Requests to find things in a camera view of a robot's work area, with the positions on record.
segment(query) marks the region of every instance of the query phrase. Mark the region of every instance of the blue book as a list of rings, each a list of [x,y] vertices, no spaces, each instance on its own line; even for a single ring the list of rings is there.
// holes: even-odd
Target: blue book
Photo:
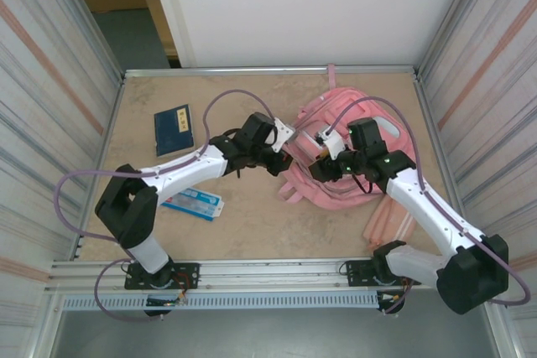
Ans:
[[[154,136],[157,157],[191,151],[194,148],[194,133],[188,104],[155,113]]]

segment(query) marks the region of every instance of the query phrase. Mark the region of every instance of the beige tabletop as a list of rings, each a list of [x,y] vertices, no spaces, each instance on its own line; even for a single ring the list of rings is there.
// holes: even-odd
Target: beige tabletop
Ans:
[[[444,195],[429,134],[416,97],[410,74],[341,74],[338,86],[354,86],[369,95],[382,96],[405,114],[418,138],[425,177]],[[243,88],[263,98],[274,115],[293,122],[300,106],[328,88],[326,75],[240,75],[212,77],[129,78],[112,139],[104,163],[116,169],[130,163],[134,168],[166,162],[155,155],[154,114],[175,106],[190,104],[196,145],[203,144],[201,116],[206,105],[218,94]],[[261,106],[251,97],[232,94],[222,98],[209,114],[211,135],[240,127]],[[108,179],[97,190],[100,195]],[[276,196],[284,184],[264,169],[245,169],[206,181],[196,188],[220,195],[226,205],[213,222],[177,210],[159,207],[155,235],[174,259],[256,259],[369,256],[362,238],[364,226],[380,201],[346,210],[323,210],[303,199],[290,205]],[[104,225],[92,215],[88,231],[107,234]],[[417,227],[411,245],[437,252],[433,241]],[[86,238],[82,260],[111,260],[124,252],[110,242]]]

